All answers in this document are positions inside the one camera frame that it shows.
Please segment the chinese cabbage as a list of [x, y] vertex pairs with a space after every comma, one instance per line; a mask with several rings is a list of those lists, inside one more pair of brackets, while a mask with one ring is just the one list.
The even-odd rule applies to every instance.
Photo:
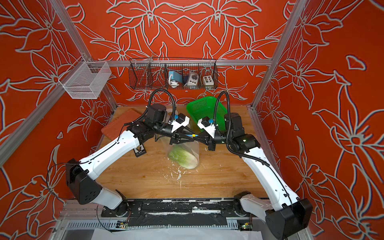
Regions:
[[184, 145], [174, 145], [168, 153], [168, 159], [185, 169], [195, 169], [199, 165], [199, 155]]

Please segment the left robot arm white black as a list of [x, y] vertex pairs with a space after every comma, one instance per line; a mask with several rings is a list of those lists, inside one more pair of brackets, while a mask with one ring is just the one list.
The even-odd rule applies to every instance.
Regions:
[[97, 178], [123, 155], [156, 134], [169, 137], [171, 144], [194, 140], [191, 135], [184, 133], [189, 129], [190, 119], [184, 114], [176, 114], [176, 103], [171, 93], [165, 89], [154, 91], [157, 92], [164, 92], [170, 97], [172, 112], [167, 122], [166, 107], [152, 104], [152, 100], [149, 100], [144, 113], [136, 120], [124, 123], [116, 139], [80, 161], [71, 159], [66, 163], [66, 184], [79, 204], [102, 205], [122, 216], [130, 209], [127, 199], [121, 192], [100, 185]]

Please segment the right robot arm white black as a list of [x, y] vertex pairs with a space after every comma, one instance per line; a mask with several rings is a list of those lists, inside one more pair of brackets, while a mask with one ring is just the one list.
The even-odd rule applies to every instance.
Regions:
[[[227, 100], [227, 113], [224, 115], [225, 128], [221, 131], [217, 124], [217, 111], [222, 96]], [[215, 151], [218, 144], [241, 158], [252, 170], [267, 193], [268, 199], [262, 200], [250, 192], [237, 194], [234, 207], [240, 214], [249, 214], [264, 221], [271, 234], [277, 240], [287, 240], [309, 225], [313, 205], [308, 199], [300, 198], [277, 173], [266, 157], [258, 140], [246, 134], [241, 117], [231, 112], [230, 96], [222, 91], [216, 98], [213, 116], [198, 120], [202, 132], [194, 140]]]

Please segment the clear zip-top bag blue seal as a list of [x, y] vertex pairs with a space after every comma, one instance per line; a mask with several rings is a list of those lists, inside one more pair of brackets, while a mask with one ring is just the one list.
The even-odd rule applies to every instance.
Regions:
[[199, 143], [180, 129], [173, 133], [171, 130], [171, 126], [156, 130], [155, 141], [162, 143], [168, 160], [185, 169], [195, 169], [199, 165]]

